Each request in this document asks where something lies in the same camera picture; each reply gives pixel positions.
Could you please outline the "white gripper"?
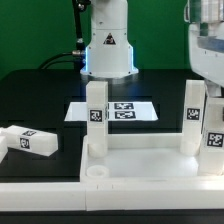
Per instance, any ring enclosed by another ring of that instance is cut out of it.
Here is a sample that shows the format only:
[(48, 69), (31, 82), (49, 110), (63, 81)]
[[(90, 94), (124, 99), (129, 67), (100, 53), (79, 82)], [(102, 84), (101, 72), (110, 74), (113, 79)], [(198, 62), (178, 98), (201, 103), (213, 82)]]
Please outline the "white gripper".
[(210, 24), (206, 36), (200, 35), (198, 24), (191, 24), (188, 37), (191, 69), (212, 81), (206, 82), (209, 97), (221, 97), (220, 86), (224, 87), (224, 23)]

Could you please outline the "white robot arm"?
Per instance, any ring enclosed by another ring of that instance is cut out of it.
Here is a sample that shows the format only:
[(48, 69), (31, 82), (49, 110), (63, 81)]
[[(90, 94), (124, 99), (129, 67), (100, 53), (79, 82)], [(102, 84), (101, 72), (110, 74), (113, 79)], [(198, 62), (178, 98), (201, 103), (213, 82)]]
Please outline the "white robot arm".
[[(127, 0), (90, 0), (91, 41), (81, 73), (97, 78), (136, 74), (127, 39)], [(193, 72), (224, 88), (224, 0), (187, 0), (184, 20)]]

